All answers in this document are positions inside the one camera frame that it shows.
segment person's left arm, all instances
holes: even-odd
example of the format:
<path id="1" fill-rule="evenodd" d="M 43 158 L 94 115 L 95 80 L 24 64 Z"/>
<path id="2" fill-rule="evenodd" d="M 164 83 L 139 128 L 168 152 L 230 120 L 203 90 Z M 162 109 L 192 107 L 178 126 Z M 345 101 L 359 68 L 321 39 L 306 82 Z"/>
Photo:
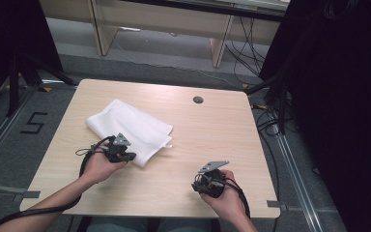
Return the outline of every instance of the person's left arm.
<path id="1" fill-rule="evenodd" d="M 124 161 L 116 163 L 109 162 L 104 154 L 95 153 L 89 158 L 85 171 L 80 178 L 31 207 L 30 210 L 69 204 L 91 186 L 106 180 L 113 172 L 123 168 L 126 164 Z M 0 231 L 45 231 L 62 213 L 58 212 L 10 220 L 0 225 Z"/>

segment person's right arm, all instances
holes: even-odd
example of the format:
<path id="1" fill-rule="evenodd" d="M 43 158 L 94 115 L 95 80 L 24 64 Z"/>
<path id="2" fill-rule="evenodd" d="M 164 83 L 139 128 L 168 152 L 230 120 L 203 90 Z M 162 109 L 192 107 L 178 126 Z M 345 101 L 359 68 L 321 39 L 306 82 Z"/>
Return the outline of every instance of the person's right arm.
<path id="1" fill-rule="evenodd" d="M 228 170 L 221 170 L 225 178 L 234 180 L 234 174 Z M 209 204 L 220 218 L 227 220 L 239 232 L 258 232 L 251 220 L 246 216 L 243 203 L 238 193 L 231 187 L 225 186 L 224 192 L 218 198 L 212 198 L 201 193 L 201 198 Z"/>

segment person's leg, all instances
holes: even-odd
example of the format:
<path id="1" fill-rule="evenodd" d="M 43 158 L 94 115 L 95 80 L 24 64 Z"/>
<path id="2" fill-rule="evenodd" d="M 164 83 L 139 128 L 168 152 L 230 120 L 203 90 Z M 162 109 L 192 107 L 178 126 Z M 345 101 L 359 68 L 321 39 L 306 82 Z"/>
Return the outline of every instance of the person's leg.
<path id="1" fill-rule="evenodd" d="M 93 217 L 87 232 L 146 232 L 144 217 Z"/>
<path id="2" fill-rule="evenodd" d="M 211 221 L 200 218 L 163 218 L 158 232 L 210 232 Z"/>

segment white cloth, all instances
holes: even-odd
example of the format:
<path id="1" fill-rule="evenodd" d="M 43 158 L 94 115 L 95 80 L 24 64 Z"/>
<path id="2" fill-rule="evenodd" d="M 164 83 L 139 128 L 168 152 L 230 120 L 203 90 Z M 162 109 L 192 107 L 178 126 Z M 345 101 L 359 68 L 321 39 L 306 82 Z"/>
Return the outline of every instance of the white cloth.
<path id="1" fill-rule="evenodd" d="M 136 154 L 133 162 L 140 167 L 146 166 L 158 150 L 168 147 L 168 134 L 173 130 L 173 126 L 119 100 L 89 117 L 86 125 L 101 139 L 122 133 L 131 143 L 127 152 Z"/>

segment background table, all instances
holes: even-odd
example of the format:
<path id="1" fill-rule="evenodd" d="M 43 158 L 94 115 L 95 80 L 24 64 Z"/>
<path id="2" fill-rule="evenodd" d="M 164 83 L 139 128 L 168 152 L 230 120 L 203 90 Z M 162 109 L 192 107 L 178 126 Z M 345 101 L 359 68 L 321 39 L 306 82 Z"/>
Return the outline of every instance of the background table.
<path id="1" fill-rule="evenodd" d="M 201 104 L 193 98 L 204 99 Z M 74 152 L 100 140 L 85 120 L 114 99 L 173 125 L 170 149 L 156 153 L 145 168 L 130 163 L 87 190 L 66 214 L 91 216 L 215 218 L 191 183 L 208 161 L 229 160 L 253 218 L 276 218 L 270 173 L 243 92 L 85 79 L 80 82 L 29 190 L 25 210 L 78 177 L 83 157 Z"/>

